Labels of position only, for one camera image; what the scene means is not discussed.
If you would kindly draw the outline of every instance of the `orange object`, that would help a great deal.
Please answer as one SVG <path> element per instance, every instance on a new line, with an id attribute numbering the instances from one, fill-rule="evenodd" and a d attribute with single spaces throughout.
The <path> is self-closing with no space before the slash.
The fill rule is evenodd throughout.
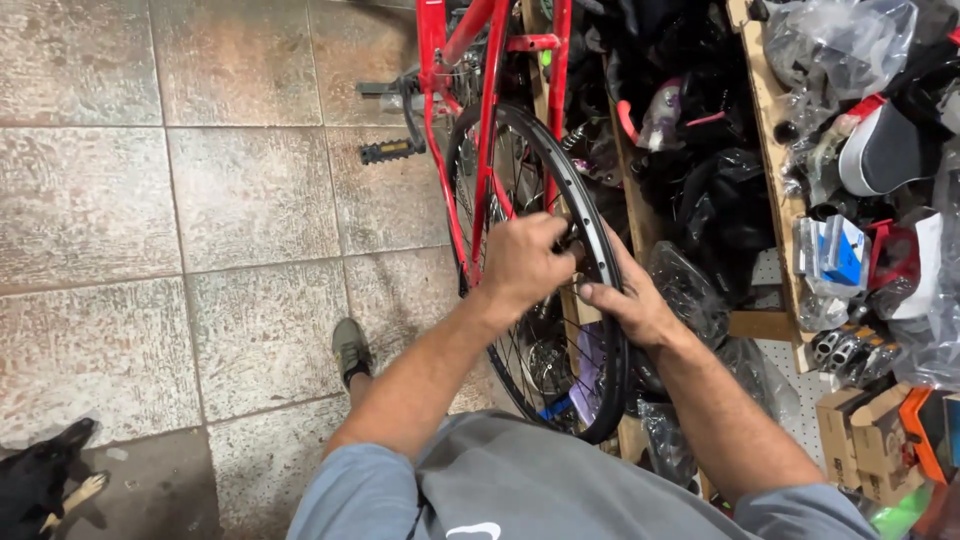
<path id="1" fill-rule="evenodd" d="M 926 435 L 924 424 L 920 420 L 920 409 L 923 408 L 926 400 L 933 393 L 932 388 L 914 388 L 907 394 L 903 404 L 900 405 L 900 421 L 903 422 L 903 428 L 907 433 L 907 447 L 904 452 L 904 458 L 912 458 L 915 454 L 920 460 L 920 465 L 924 469 L 927 478 L 942 484 L 947 483 L 944 478 L 944 471 L 937 461 L 937 455 L 934 453 L 930 439 Z"/>

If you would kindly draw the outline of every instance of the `dog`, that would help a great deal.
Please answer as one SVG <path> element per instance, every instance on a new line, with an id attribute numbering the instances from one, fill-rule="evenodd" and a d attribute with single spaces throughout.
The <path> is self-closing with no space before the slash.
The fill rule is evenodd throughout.
<path id="1" fill-rule="evenodd" d="M 107 473 L 90 476 L 66 499 L 69 470 L 96 423 L 83 418 L 61 434 L 0 461 L 0 531 L 4 540 L 49 538 L 70 510 L 103 490 Z"/>

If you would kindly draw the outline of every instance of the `logo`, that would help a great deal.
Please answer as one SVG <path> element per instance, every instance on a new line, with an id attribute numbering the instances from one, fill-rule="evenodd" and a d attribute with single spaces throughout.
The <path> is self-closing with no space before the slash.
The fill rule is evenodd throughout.
<path id="1" fill-rule="evenodd" d="M 490 535 L 491 540 L 497 540 L 500 537 L 500 526 L 496 523 L 478 523 L 477 525 L 468 525 L 465 527 L 456 527 L 448 530 L 446 532 L 446 537 L 449 538 L 451 534 L 456 534 L 458 532 L 469 533 L 469 532 L 486 532 Z"/>

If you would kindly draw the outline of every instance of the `black pedal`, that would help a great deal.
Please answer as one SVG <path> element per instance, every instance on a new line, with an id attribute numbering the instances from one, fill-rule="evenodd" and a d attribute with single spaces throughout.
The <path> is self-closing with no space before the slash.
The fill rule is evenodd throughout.
<path id="1" fill-rule="evenodd" d="M 426 149 L 417 151 L 414 141 L 410 137 L 405 139 L 390 140 L 387 142 L 375 142 L 360 147 L 360 162 L 369 165 L 371 163 L 380 163 L 389 160 L 400 160 L 409 158 L 414 154 L 423 154 Z"/>

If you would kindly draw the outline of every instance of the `sneaker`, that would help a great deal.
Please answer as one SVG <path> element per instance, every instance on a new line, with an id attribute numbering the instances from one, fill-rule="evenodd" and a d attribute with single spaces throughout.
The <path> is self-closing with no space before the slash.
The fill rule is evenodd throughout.
<path id="1" fill-rule="evenodd" d="M 370 374 L 373 362 L 367 336 L 363 334 L 363 329 L 356 321 L 346 317 L 337 323 L 330 341 L 333 358 L 340 367 L 340 377 L 349 391 L 351 377 L 358 373 Z"/>

